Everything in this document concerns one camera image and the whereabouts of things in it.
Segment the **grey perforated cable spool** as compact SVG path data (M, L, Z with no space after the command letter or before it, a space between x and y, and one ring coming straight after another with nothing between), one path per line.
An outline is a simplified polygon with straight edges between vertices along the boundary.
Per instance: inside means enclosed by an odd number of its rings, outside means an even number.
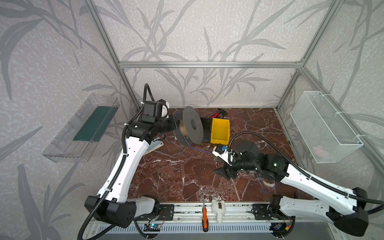
M177 123L174 135L183 147L189 147L191 144L199 145L203 142L203 124L199 114L193 107L187 106L182 111L176 110L173 117Z

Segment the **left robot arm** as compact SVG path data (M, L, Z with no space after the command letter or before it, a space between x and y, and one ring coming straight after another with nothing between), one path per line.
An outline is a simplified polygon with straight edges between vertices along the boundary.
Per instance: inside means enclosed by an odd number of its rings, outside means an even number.
M104 185L97 195L88 196L85 207L89 215L80 227L77 238L83 239L91 219L109 226L92 238L100 238L115 227L127 228L140 216L158 215L157 200L151 197L128 199L129 188L138 165L154 138L178 128L174 117L169 116L167 102L155 101L149 84L145 84L143 104L138 113L125 123L121 142L122 151Z

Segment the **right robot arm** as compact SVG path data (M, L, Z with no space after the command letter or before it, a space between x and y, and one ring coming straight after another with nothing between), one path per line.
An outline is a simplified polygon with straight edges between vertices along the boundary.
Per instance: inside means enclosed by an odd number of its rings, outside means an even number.
M255 172L258 176L301 190L314 200L294 200L274 195L268 205L268 214L275 217L307 217L332 223L338 230L355 236L364 236L369 216L383 211L384 202L369 199L361 188L344 188L317 177L290 160L264 136L255 133L270 145L276 154L263 154L248 140L231 145L218 144L213 155L224 161L214 170L227 180L235 179L239 171Z

